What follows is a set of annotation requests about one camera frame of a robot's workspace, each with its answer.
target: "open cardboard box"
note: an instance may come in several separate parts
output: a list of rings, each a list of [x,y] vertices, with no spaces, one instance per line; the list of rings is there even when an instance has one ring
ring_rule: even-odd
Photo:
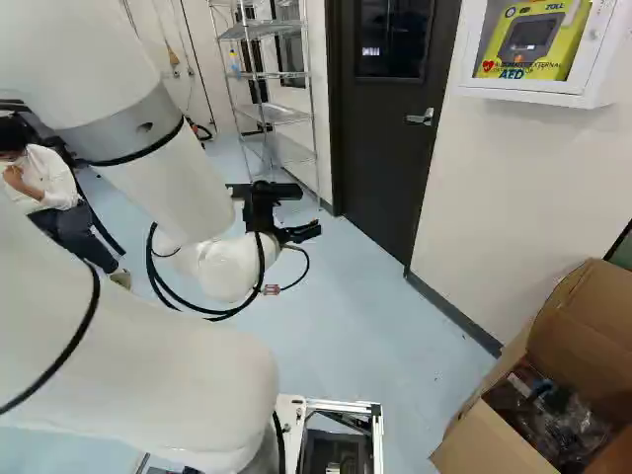
[[[621,428],[632,424],[632,273],[588,260],[558,284],[448,426],[431,457],[441,474],[559,472],[481,399],[523,356],[606,419]],[[602,458],[614,452],[608,446],[587,474],[632,473],[630,430],[615,442],[625,470],[603,467]]]

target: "metal shelving unit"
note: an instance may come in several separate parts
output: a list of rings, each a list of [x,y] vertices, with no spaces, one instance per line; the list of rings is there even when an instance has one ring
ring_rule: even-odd
[[[233,116],[240,133],[240,142],[244,151],[244,159],[251,181],[266,179],[268,181],[298,181],[298,183],[317,198],[320,207],[320,183],[318,177],[318,154],[316,152],[316,129],[314,124],[314,101],[312,93],[312,81],[309,66],[311,56],[309,52],[309,41],[307,40],[307,8],[308,0],[273,0],[276,7],[292,7],[300,11],[300,19],[279,20],[274,18],[257,18],[259,12],[264,12],[266,16],[266,2],[271,0],[208,0],[211,13],[211,20],[215,30],[217,45],[222,56],[224,67],[224,79],[228,89]],[[227,25],[227,18],[233,23]],[[226,26],[223,31],[219,26]],[[280,39],[284,35],[296,35],[301,33],[303,51],[303,71],[267,71],[262,50],[259,49],[257,57],[253,42],[265,38],[277,36]],[[239,51],[240,70],[228,67],[234,65],[234,57],[225,57],[227,49]],[[263,67],[257,67],[258,60]],[[284,104],[262,101],[261,81],[285,80],[293,78],[305,79],[305,94],[309,97],[309,110],[302,111]],[[236,98],[231,87],[231,81],[248,81],[252,90],[251,104],[244,104],[244,98]],[[240,123],[243,118],[249,123],[256,125],[256,130],[242,130]],[[293,139],[291,131],[282,128],[287,125],[305,122],[306,126],[311,126],[312,147],[306,147]],[[248,163],[247,151],[250,150],[262,162],[259,170],[253,172]],[[313,176],[305,178],[298,175],[301,173],[313,172]]]

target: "white robotic arm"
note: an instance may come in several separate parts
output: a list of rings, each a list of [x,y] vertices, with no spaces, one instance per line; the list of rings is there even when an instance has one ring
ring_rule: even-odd
[[[260,271],[253,234],[209,240],[233,222],[231,196],[119,5],[2,0],[1,11],[0,88],[152,215],[156,253],[181,248],[180,264],[216,296],[243,297]],[[268,267],[278,238],[260,235]],[[0,259],[0,407],[33,386],[94,310],[69,359],[0,425],[116,438],[207,474],[252,461],[277,396],[266,348],[99,284],[4,197]]]

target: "aed device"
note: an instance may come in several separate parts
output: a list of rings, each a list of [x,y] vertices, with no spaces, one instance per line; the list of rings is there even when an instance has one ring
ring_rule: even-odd
[[[566,80],[590,10],[589,0],[508,6],[501,13],[475,77]]]

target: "door handle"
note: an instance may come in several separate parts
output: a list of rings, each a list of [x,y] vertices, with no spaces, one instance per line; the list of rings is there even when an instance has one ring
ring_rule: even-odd
[[[433,117],[435,116],[435,108],[428,107],[422,116],[407,115],[404,117],[406,123],[420,123],[425,126],[433,126]]]

